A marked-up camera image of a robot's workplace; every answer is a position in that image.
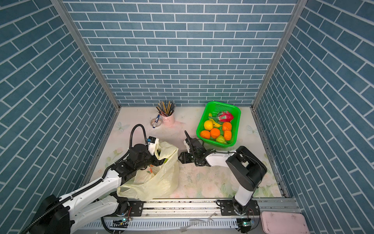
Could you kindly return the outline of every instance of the brick wallpaper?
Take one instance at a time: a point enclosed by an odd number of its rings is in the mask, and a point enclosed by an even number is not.
[[[79,187],[114,109],[49,0],[0,1],[0,233]]]
[[[374,2],[309,0],[258,107],[313,233],[374,233]]]
[[[296,0],[64,2],[122,106],[248,106]]]

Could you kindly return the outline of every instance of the dragon fruit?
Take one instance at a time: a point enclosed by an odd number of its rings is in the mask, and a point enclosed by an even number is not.
[[[230,122],[234,119],[234,116],[228,111],[223,111],[218,113],[216,117],[210,116],[209,118],[219,122]]]

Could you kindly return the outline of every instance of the banana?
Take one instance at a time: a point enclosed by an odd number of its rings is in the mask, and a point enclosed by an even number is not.
[[[214,126],[215,128],[219,128],[219,127],[222,126],[222,124],[219,124],[219,123],[215,122],[214,119],[210,119],[210,120],[213,122],[213,126]]]

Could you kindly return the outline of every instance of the black cable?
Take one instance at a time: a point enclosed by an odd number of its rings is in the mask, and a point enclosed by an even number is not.
[[[258,222],[257,222],[257,225],[255,226],[255,228],[254,229],[256,229],[257,228],[257,226],[258,226],[258,224],[260,223],[260,221],[261,221],[261,215],[258,217]]]
[[[35,224],[37,224],[41,219],[43,219],[45,216],[47,216],[50,212],[52,212],[53,210],[55,210],[58,206],[62,205],[63,203],[73,199],[74,197],[78,196],[79,194],[95,187],[96,185],[98,185],[100,182],[102,181],[102,179],[96,181],[95,183],[91,184],[90,186],[86,187],[86,188],[83,188],[81,189],[80,191],[72,194],[71,196],[63,199],[62,201],[59,201],[57,204],[55,204],[54,206],[52,206],[51,208],[49,208],[48,210],[46,210],[44,212],[44,214],[40,215],[37,219],[35,219],[32,223],[30,223],[25,229],[22,230],[22,232],[20,232],[20,234],[26,234]]]
[[[109,171],[109,169],[110,168],[112,168],[112,166],[114,166],[115,164],[113,163],[112,165],[110,165],[109,167],[107,167],[107,168],[105,168],[105,170],[104,170],[104,173],[103,173],[103,175],[102,175],[102,179],[105,179],[105,177],[107,176],[107,173],[108,173],[108,171]]]
[[[46,210],[44,212],[44,214],[42,214],[41,216],[39,216],[32,223],[30,223],[25,229],[23,229],[20,232],[20,234],[26,234],[36,223],[38,223],[41,219],[43,219],[45,216],[47,216],[51,211],[53,211],[54,209],[56,209],[59,205],[61,205],[62,203],[67,202],[68,200],[70,200],[70,198],[71,197],[67,197],[67,198],[63,199],[62,201],[60,201],[59,203],[57,203],[56,205],[54,205],[51,208],[49,208],[48,210]]]
[[[198,139],[198,140],[201,140],[201,141],[203,142],[203,143],[202,143],[202,146],[204,147],[204,143],[205,143],[205,142],[203,141],[203,139]]]
[[[127,151],[126,153],[125,153],[125,155],[124,156],[122,156],[120,159],[118,159],[114,164],[117,164],[117,163],[119,163],[120,161],[122,161],[128,154],[129,154],[129,152],[130,151]]]
[[[224,205],[219,205],[218,204],[218,200],[215,201],[216,205],[219,206],[219,207],[224,207]]]
[[[104,222],[104,218],[101,217],[101,224],[102,226],[104,227],[104,229],[109,232],[109,233],[112,233],[112,234],[120,234],[120,233],[123,233],[124,231],[119,231],[119,230],[111,230],[107,227],[107,225],[105,224]]]
[[[143,129],[143,134],[144,134],[145,144],[146,144],[146,145],[148,144],[148,142],[147,142],[147,136],[146,136],[146,134],[145,134],[144,126],[141,125],[141,124],[137,124],[137,125],[135,125],[135,126],[132,128],[132,130],[131,130],[131,133],[130,133],[130,147],[129,147],[129,148],[132,147],[132,135],[134,134],[135,129],[136,129],[137,127],[139,127],[139,126]]]

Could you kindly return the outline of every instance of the lemon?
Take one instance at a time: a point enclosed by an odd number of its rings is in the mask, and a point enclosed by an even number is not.
[[[213,129],[213,122],[211,120],[207,120],[204,122],[204,128],[205,130],[212,130]]]

